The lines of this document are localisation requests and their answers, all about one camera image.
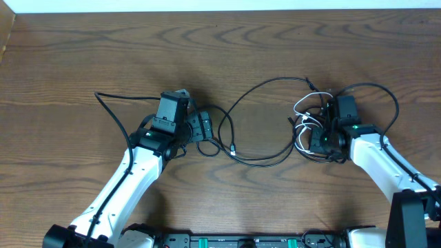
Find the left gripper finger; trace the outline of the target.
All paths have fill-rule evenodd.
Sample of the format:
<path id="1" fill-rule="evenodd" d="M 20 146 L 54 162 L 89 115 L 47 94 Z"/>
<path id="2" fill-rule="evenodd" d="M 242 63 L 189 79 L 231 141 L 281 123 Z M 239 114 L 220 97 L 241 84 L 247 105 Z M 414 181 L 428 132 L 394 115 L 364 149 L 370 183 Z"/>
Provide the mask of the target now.
<path id="1" fill-rule="evenodd" d="M 203 126 L 203 133 L 205 139 L 211 139 L 213 137 L 212 120 L 208 112 L 201 112 L 201 120 Z"/>
<path id="2" fill-rule="evenodd" d="M 196 143 L 205 139 L 205 130 L 200 114 L 191 114 L 187 117 L 187 124 L 190 126 L 190 143 Z"/>

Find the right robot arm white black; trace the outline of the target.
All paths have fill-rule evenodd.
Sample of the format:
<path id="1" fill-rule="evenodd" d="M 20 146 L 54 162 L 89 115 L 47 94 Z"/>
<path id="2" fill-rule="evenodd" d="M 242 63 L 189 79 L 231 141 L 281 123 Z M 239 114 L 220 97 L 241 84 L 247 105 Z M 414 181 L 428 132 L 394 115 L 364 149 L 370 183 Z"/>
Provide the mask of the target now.
<path id="1" fill-rule="evenodd" d="M 416 170 L 373 124 L 363 124 L 352 96 L 329 99 L 325 122 L 315 127 L 309 151 L 362 168 L 391 204 L 386 229 L 348 227 L 335 247 L 439 247 L 440 185 Z"/>

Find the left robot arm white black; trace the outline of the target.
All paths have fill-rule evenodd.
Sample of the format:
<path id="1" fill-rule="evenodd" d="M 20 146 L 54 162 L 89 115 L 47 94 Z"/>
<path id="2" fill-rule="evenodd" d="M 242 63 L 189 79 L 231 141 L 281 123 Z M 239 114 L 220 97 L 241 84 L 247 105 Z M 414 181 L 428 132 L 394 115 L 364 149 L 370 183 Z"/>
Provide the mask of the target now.
<path id="1" fill-rule="evenodd" d="M 195 105 L 185 89 L 164 92 L 155 114 L 146 116 L 132 134 L 124 133 L 127 149 L 111 179 L 90 206 L 69 227 L 53 225 L 43 247 L 160 247 L 156 234 L 125 225 L 143 194 L 169 161 L 187 144 L 212 137 L 207 112 L 188 112 Z"/>

